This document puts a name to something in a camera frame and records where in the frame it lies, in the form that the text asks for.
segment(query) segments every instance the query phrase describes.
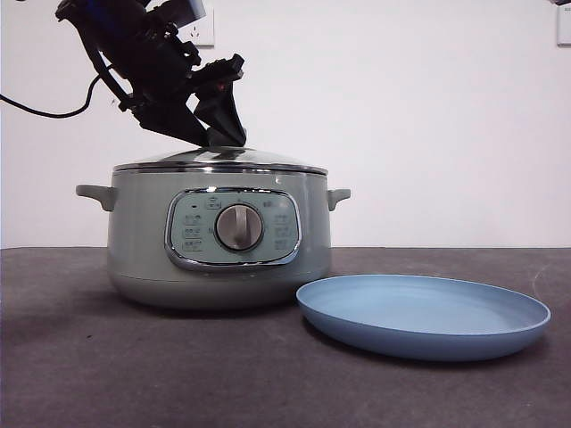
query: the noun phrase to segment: stainless steel lid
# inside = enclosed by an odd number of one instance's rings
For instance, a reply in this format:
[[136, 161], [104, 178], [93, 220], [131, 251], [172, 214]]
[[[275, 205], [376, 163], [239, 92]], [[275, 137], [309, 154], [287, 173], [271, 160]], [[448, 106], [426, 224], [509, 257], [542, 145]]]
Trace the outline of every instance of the stainless steel lid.
[[157, 156], [136, 163], [116, 166], [113, 171], [203, 169], [266, 169], [272, 171], [296, 171], [327, 175], [327, 170], [306, 165], [303, 162], [269, 152], [245, 147], [209, 147], [170, 156]]

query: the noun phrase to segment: robotic arm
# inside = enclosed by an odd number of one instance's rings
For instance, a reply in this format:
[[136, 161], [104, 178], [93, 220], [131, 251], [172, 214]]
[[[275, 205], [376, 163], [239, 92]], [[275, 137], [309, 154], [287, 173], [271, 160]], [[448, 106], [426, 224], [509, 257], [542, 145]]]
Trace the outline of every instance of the robotic arm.
[[[131, 110], [142, 128], [200, 146], [244, 146], [232, 95], [244, 60], [235, 54], [192, 70], [201, 63], [198, 50], [177, 33], [204, 16], [202, 0], [168, 0], [148, 12], [150, 1], [63, 0], [55, 16], [73, 24], [120, 109]], [[117, 83], [101, 53], [130, 82], [132, 94]], [[186, 107], [192, 94], [199, 99], [194, 113]]]

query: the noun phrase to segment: electric cooker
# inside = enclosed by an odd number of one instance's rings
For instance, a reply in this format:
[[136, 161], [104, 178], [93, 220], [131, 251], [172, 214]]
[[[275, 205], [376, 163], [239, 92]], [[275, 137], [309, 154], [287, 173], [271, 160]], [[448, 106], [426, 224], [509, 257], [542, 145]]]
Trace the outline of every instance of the electric cooker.
[[294, 297], [330, 267], [329, 211], [350, 197], [327, 171], [248, 148], [211, 147], [119, 165], [112, 186], [79, 185], [110, 212], [119, 292], [180, 309]]

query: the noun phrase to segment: wall outlet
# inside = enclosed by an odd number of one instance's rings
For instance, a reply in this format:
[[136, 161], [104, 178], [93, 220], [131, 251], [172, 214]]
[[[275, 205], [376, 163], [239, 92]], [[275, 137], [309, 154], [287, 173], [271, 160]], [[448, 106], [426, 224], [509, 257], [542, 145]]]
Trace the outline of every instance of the wall outlet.
[[558, 7], [557, 44], [571, 46], [571, 4]]
[[214, 46], [214, 7], [205, 5], [206, 16], [185, 25], [178, 31], [183, 42], [191, 41], [196, 46]]

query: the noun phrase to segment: control knob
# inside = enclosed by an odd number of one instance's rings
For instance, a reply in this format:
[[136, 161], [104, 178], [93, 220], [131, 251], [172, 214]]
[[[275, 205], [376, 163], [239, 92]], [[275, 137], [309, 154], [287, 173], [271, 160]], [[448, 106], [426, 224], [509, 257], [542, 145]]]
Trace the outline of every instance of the control knob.
[[230, 250], [251, 249], [261, 238], [260, 215], [253, 208], [236, 204], [224, 209], [216, 220], [216, 235]]

